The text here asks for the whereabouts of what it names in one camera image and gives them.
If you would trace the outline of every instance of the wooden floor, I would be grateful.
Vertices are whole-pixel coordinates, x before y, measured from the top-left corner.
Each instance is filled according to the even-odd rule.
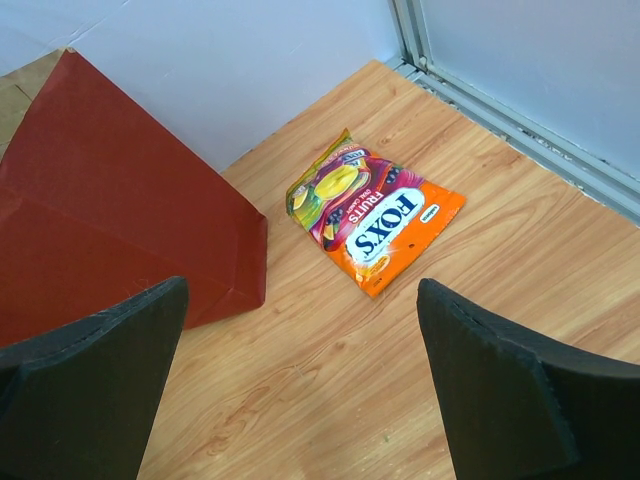
[[[285,214],[286,188],[344,127],[468,197],[375,300]],[[640,363],[640,232],[378,63],[225,176],[271,222],[267,302],[183,335],[140,479],[455,478],[415,311],[422,277]]]

